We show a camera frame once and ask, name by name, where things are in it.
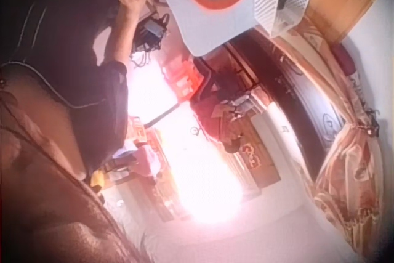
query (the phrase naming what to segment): white plastic basket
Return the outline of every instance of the white plastic basket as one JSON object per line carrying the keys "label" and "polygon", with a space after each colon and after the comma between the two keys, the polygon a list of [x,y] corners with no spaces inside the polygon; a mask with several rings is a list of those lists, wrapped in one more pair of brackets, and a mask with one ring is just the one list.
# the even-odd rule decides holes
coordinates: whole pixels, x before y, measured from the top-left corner
{"label": "white plastic basket", "polygon": [[254,15],[273,38],[296,26],[308,3],[309,0],[287,0],[284,9],[278,10],[278,0],[254,0]]}

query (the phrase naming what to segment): floral curtain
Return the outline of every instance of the floral curtain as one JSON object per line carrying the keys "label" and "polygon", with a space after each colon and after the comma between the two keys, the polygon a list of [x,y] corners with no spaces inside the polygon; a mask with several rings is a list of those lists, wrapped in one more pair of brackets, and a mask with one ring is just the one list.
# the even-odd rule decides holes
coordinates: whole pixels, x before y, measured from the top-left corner
{"label": "floral curtain", "polygon": [[[263,29],[257,30],[266,35]],[[345,120],[315,183],[304,177],[308,192],[352,248],[368,255],[382,207],[382,158],[376,127],[329,49],[328,42],[304,18],[293,30],[272,39]]]}

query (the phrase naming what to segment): white table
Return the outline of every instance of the white table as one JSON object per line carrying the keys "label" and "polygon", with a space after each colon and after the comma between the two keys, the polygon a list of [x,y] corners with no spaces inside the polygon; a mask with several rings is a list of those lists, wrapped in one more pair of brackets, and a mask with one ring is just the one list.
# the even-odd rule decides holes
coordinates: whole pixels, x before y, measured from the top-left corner
{"label": "white table", "polygon": [[207,10],[194,0],[166,0],[191,54],[207,54],[257,25],[254,0],[240,0],[225,10]]}

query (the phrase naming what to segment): wall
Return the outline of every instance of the wall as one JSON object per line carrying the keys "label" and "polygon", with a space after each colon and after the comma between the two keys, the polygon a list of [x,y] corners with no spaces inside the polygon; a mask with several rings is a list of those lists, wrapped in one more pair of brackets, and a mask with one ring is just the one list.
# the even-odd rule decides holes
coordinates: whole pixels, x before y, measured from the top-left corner
{"label": "wall", "polygon": [[376,0],[343,44],[356,63],[367,104],[379,111],[377,119],[384,161],[384,223],[391,225],[394,217],[393,0]]}

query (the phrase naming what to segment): bright light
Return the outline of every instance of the bright light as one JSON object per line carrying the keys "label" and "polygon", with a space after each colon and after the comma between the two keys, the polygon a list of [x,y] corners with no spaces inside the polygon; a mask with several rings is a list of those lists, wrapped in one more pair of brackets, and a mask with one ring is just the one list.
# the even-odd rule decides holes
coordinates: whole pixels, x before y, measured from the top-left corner
{"label": "bright light", "polygon": [[[129,113],[148,122],[177,102],[159,65],[136,69],[129,79]],[[242,188],[219,152],[202,134],[193,136],[198,124],[187,103],[162,119],[158,128],[183,206],[197,221],[225,222],[238,211]]]}
{"label": "bright light", "polygon": [[221,161],[195,163],[193,174],[177,182],[180,200],[196,220],[218,223],[230,220],[242,198],[239,182]]}
{"label": "bright light", "polygon": [[197,221],[225,222],[237,213],[242,188],[215,147],[203,136],[190,134],[194,124],[186,104],[160,122],[166,139],[163,149],[183,206]]}

